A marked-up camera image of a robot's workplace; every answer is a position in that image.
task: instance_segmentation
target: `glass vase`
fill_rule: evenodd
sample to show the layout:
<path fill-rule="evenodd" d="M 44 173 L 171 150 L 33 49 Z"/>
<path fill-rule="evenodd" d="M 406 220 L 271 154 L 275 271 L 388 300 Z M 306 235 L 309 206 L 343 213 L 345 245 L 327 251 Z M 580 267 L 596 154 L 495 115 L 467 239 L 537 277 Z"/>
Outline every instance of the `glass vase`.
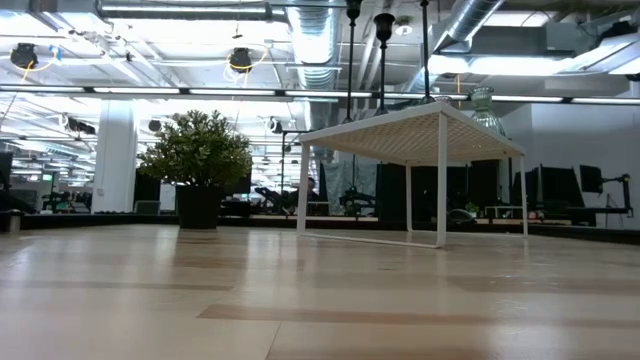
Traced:
<path fill-rule="evenodd" d="M 491 94 L 493 94 L 493 88 L 489 86 L 480 86 L 475 89 L 471 89 L 469 95 L 475 109 L 475 113 L 473 113 L 471 118 L 482 126 L 506 137 L 507 135 L 504 132 L 500 118 L 497 117 L 491 109 Z"/>

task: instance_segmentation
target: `table top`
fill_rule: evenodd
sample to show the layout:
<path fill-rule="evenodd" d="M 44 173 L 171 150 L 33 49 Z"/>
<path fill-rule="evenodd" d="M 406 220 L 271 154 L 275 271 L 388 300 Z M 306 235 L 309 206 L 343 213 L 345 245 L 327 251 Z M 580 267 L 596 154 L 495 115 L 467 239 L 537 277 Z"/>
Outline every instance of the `table top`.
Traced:
<path fill-rule="evenodd" d="M 440 114 L 447 119 L 448 161 L 525 155 L 520 145 L 438 102 L 303 134 L 300 142 L 400 165 L 434 165 Z"/>

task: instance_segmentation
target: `person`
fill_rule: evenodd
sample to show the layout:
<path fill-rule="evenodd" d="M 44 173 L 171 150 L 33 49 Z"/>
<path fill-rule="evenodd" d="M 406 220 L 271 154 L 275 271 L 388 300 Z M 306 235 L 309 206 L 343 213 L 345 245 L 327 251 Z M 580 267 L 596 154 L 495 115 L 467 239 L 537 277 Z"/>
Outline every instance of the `person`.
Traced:
<path fill-rule="evenodd" d="M 319 201 L 320 200 L 320 195 L 316 194 L 313 189 L 316 187 L 316 181 L 312 178 L 309 177 L 309 179 L 307 179 L 308 181 L 308 186 L 307 186 L 307 201 Z M 289 203 L 289 212 L 293 214 L 293 212 L 295 211 L 296 207 L 298 207 L 298 198 L 300 197 L 300 189 L 292 192 L 291 194 L 289 194 L 289 196 L 287 197 L 287 202 Z"/>

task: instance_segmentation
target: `white table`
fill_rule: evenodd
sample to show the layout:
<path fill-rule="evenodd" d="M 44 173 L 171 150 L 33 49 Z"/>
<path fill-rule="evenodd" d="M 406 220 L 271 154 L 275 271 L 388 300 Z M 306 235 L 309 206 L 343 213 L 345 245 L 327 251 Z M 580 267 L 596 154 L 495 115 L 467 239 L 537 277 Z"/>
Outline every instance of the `white table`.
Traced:
<path fill-rule="evenodd" d="M 309 173 L 311 146 L 350 152 L 406 167 L 407 231 L 414 232 L 411 214 L 411 167 L 438 166 L 437 240 L 435 245 L 399 243 L 307 233 L 307 197 L 298 198 L 297 232 L 299 236 L 326 237 L 350 241 L 414 247 L 442 248 L 447 239 L 447 161 L 520 158 L 524 174 L 525 150 L 511 140 L 487 129 L 460 111 L 442 103 L 405 109 L 370 119 L 314 131 L 300 136 L 302 163 L 300 179 Z M 526 199 L 525 177 L 521 176 L 522 198 Z M 307 193 L 307 182 L 300 181 L 300 193 Z M 523 234 L 528 235 L 527 204 L 522 202 Z"/>

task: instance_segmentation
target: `spotlight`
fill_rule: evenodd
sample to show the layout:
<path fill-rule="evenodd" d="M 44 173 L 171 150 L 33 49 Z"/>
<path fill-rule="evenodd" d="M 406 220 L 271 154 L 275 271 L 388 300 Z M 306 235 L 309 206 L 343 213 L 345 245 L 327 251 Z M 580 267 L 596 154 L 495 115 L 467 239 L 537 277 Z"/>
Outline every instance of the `spotlight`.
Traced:
<path fill-rule="evenodd" d="M 233 71 L 239 74 L 246 74 L 251 71 L 251 57 L 249 56 L 249 49 L 247 48 L 235 48 L 233 54 L 229 58 L 229 64 Z"/>
<path fill-rule="evenodd" d="M 280 121 L 276 121 L 276 128 L 273 129 L 273 133 L 282 134 L 282 124 L 280 124 Z"/>
<path fill-rule="evenodd" d="M 35 68 L 38 64 L 38 56 L 35 54 L 36 46 L 34 44 L 20 43 L 18 47 L 11 52 L 11 62 L 13 65 L 27 69 L 29 65 L 31 68 Z"/>
<path fill-rule="evenodd" d="M 149 121 L 149 130 L 156 132 L 162 128 L 162 124 L 158 120 Z"/>

